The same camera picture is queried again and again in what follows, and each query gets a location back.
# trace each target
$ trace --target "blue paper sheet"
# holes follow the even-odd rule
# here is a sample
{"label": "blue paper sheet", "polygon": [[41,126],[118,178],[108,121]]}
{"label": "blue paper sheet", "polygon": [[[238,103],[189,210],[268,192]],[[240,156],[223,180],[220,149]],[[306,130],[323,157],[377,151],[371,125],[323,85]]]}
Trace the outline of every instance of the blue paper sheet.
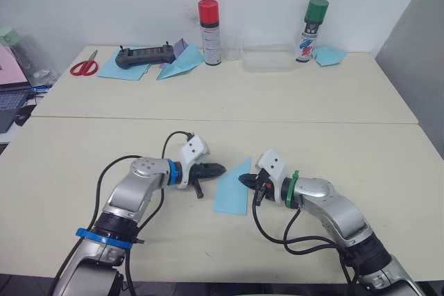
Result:
{"label": "blue paper sheet", "polygon": [[329,46],[320,46],[311,52],[311,56],[315,58],[321,66],[339,64],[346,54],[344,51],[336,51]]}
{"label": "blue paper sheet", "polygon": [[190,44],[180,55],[174,60],[173,64],[168,64],[160,72],[156,80],[177,76],[193,69],[203,62],[203,56],[197,49],[197,46]]}
{"label": "blue paper sheet", "polygon": [[117,49],[111,56],[111,58],[104,64],[97,76],[102,78],[123,79],[123,80],[139,80],[150,68],[151,65],[139,65],[133,66],[129,69],[121,69],[116,64],[116,56],[120,49]]}
{"label": "blue paper sheet", "polygon": [[250,158],[246,159],[219,179],[213,211],[234,215],[247,214],[248,188],[238,178],[250,172],[250,163]]}

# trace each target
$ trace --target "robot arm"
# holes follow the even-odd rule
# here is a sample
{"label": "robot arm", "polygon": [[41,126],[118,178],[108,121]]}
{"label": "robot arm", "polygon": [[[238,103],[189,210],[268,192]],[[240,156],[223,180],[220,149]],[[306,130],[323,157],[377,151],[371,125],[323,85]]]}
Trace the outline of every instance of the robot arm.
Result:
{"label": "robot arm", "polygon": [[239,180],[259,188],[263,197],[301,209],[319,219],[329,235],[346,250],[348,266],[359,269],[359,283],[372,293],[383,295],[425,295],[376,237],[370,225],[349,199],[333,185],[319,178],[301,178],[298,171],[287,177],[285,163],[272,150],[256,164],[258,175],[245,174]]}
{"label": "robot arm", "polygon": [[194,136],[182,148],[179,162],[136,159],[127,176],[115,186],[93,228],[77,231],[81,243],[52,295],[119,295],[123,277],[114,267],[123,263],[126,251],[134,243],[143,243],[137,239],[137,224],[153,192],[170,185],[183,189],[188,181],[197,182],[199,178],[224,173],[225,168],[220,164],[196,164],[207,154],[206,143]]}

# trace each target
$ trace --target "red scissors handle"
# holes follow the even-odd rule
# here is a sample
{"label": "red scissors handle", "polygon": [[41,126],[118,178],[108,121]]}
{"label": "red scissors handle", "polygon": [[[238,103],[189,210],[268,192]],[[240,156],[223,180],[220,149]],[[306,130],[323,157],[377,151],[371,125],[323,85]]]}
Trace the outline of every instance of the red scissors handle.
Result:
{"label": "red scissors handle", "polygon": [[98,69],[99,65],[95,61],[85,60],[74,65],[69,72],[71,72],[73,76],[92,76]]}

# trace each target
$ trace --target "cable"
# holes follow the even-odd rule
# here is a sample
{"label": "cable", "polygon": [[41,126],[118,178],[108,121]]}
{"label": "cable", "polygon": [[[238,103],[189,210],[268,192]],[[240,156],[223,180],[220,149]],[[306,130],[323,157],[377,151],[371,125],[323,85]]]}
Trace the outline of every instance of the cable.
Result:
{"label": "cable", "polygon": [[[348,290],[347,290],[347,296],[353,295],[355,293],[355,284],[357,283],[357,280],[359,278],[359,267],[353,266],[353,269],[355,270],[355,275],[353,277],[353,280],[351,280],[350,275],[348,274],[347,268],[345,266],[345,261],[344,261],[344,257],[343,257],[347,253],[346,249],[337,245],[334,241],[332,241],[328,238],[325,238],[325,237],[321,237],[321,236],[303,236],[303,237],[297,237],[297,238],[293,238],[293,239],[287,239],[287,236],[288,236],[288,233],[291,229],[291,226],[294,224],[294,222],[296,221],[296,219],[298,218],[298,216],[301,212],[301,210],[299,208],[296,210],[296,213],[294,214],[293,218],[291,218],[290,222],[288,223],[287,227],[285,228],[283,240],[273,238],[265,232],[265,230],[260,225],[259,219],[257,217],[256,204],[255,204],[259,190],[261,187],[262,186],[258,186],[256,188],[255,195],[253,197],[253,205],[252,205],[253,218],[255,219],[256,226],[257,226],[258,230],[261,232],[261,234],[266,239],[268,239],[269,241],[271,241],[273,243],[283,244],[285,250],[291,254],[294,254],[294,255],[310,254],[310,253],[313,253],[313,252],[316,252],[319,250],[324,250],[324,249],[337,250],[337,252],[339,253],[339,261],[341,262],[342,271],[344,273],[345,279],[347,280],[347,284],[349,285]],[[323,242],[326,242],[327,244],[317,245],[317,246],[314,246],[314,247],[311,247],[311,248],[308,248],[305,250],[298,250],[298,251],[292,250],[289,248],[289,244],[299,243],[299,242],[304,242],[304,241],[323,241]]]}
{"label": "cable", "polygon": [[[122,161],[123,159],[138,159],[139,155],[126,155],[123,157],[120,157],[118,159],[115,159],[113,162],[111,162],[110,164],[108,164],[102,171],[102,173],[99,176],[99,179],[97,180],[97,185],[96,185],[96,200],[94,203],[94,213],[92,214],[91,217],[91,221],[89,222],[89,225],[87,227],[87,230],[91,230],[92,226],[94,225],[94,222],[96,222],[97,219],[97,214],[99,213],[99,204],[100,204],[100,190],[101,190],[101,186],[102,186],[102,180],[103,177],[105,176],[106,172],[112,167],[114,166],[117,162]],[[71,251],[68,253],[67,257],[64,259],[62,265],[60,266],[60,268],[57,271],[57,274],[55,275],[53,281],[51,282],[51,286],[49,287],[48,290],[48,296],[52,296],[52,294],[54,293],[54,289],[56,289],[56,285],[58,283],[58,280],[60,279],[60,276],[62,276],[63,271],[66,268],[66,265],[69,263],[69,261],[71,260],[71,257],[73,256],[74,252],[77,250],[77,248],[80,246],[80,243],[82,243],[83,237],[80,237],[78,239],[78,241],[76,242],[76,244],[72,247]]]}
{"label": "cable", "polygon": [[[162,159],[165,158],[165,150],[167,149],[167,145],[169,140],[175,135],[175,134],[183,134],[187,136],[187,141],[190,140],[194,134],[192,133],[188,133],[188,132],[184,132],[184,131],[175,131],[173,133],[171,133],[165,140],[164,142],[164,147],[162,149]],[[164,175],[162,174],[161,178],[160,178],[160,184],[163,184],[163,180],[164,180]],[[153,213],[151,213],[151,215],[146,218],[146,220],[140,225],[140,227],[137,228],[137,233],[136,235],[138,235],[143,228],[145,228],[145,226],[148,224],[148,222],[151,221],[152,218],[154,218],[154,216],[158,213],[158,211],[162,208],[162,205],[164,203],[164,198],[165,198],[165,191],[164,189],[160,190],[160,202],[159,205],[157,206],[157,208],[154,210]],[[134,289],[134,285],[133,285],[133,279],[131,278],[131,273],[130,273],[130,255],[131,255],[131,251],[128,249],[126,250],[126,257],[125,257],[125,276],[126,276],[126,284],[128,284],[128,289],[130,291],[131,296],[136,296],[136,292]]]}
{"label": "cable", "polygon": [[[173,133],[171,133],[165,140],[164,142],[164,147],[162,149],[162,156],[161,158],[165,158],[165,150],[167,149],[167,145],[169,140],[175,135],[175,134],[183,134],[187,136],[187,140],[190,140],[194,134],[189,133],[189,132],[185,132],[185,131],[175,131]],[[160,184],[163,183],[164,180],[164,175],[162,175],[162,178],[160,179]],[[137,234],[139,234],[141,232],[141,230],[143,228],[145,228],[145,226],[148,224],[148,222],[151,221],[151,219],[158,213],[158,211],[162,208],[162,205],[164,204],[164,199],[165,199],[165,190],[161,189],[160,190],[160,203],[157,206],[157,208],[154,210],[154,212],[148,217],[146,218],[146,220],[140,225],[140,227],[137,228]]]}
{"label": "cable", "polygon": [[123,284],[122,284],[121,290],[122,290],[122,291],[127,291],[127,290],[128,290],[128,284],[126,285],[126,288],[124,288],[124,287],[123,287]]}
{"label": "cable", "polygon": [[136,290],[134,289],[133,279],[131,278],[131,272],[130,272],[130,256],[131,256],[131,249],[127,249],[125,256],[126,284],[128,285],[128,290],[130,291],[131,296],[136,296]]}
{"label": "cable", "polygon": [[323,249],[336,249],[338,250],[339,254],[341,254],[342,252],[345,252],[345,250],[337,245],[335,242],[331,241],[328,238],[324,238],[324,237],[319,237],[319,236],[304,236],[304,237],[298,237],[293,239],[293,243],[299,243],[299,242],[305,242],[305,241],[324,241],[324,239],[328,239],[328,244],[322,244],[322,245],[317,245],[317,246],[313,246],[309,249],[306,250],[300,250],[300,251],[295,251],[289,248],[289,242],[287,240],[287,236],[289,234],[290,228],[293,225],[294,221],[296,221],[296,219],[298,218],[300,214],[300,209],[297,209],[296,213],[294,214],[293,218],[291,218],[289,224],[287,225],[287,227],[285,228],[285,232],[284,232],[284,247],[287,250],[287,252],[294,254],[296,256],[303,256],[304,254],[310,254],[319,250],[323,250]]}
{"label": "cable", "polygon": [[[262,226],[261,226],[261,224],[259,222],[259,219],[257,218],[256,204],[255,203],[256,203],[256,199],[257,199],[258,193],[259,193],[259,189],[256,188],[255,195],[253,197],[253,206],[252,206],[252,208],[253,208],[253,218],[255,219],[256,227],[259,229],[259,231],[261,232],[262,236],[264,236],[270,242],[273,242],[273,243],[276,243],[276,244],[284,244],[284,243],[292,244],[292,243],[299,242],[299,238],[289,239],[287,241],[283,241],[283,240],[280,240],[280,239],[273,238],[273,237],[271,237],[270,235],[268,235],[265,232],[265,230],[262,228]],[[321,236],[310,236],[310,237],[313,237],[313,239],[316,240],[316,241],[323,241],[323,242],[326,242],[326,243],[329,243],[329,244],[336,244],[331,239],[328,239],[328,238],[325,238],[325,237],[321,237]]]}

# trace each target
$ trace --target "red spray can cap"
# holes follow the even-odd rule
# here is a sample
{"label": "red spray can cap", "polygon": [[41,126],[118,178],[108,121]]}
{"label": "red spray can cap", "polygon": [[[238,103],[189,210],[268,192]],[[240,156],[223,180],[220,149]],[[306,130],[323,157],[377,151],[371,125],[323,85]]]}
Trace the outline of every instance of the red spray can cap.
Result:
{"label": "red spray can cap", "polygon": [[203,24],[219,22],[219,4],[215,0],[201,0],[198,3],[199,18]]}

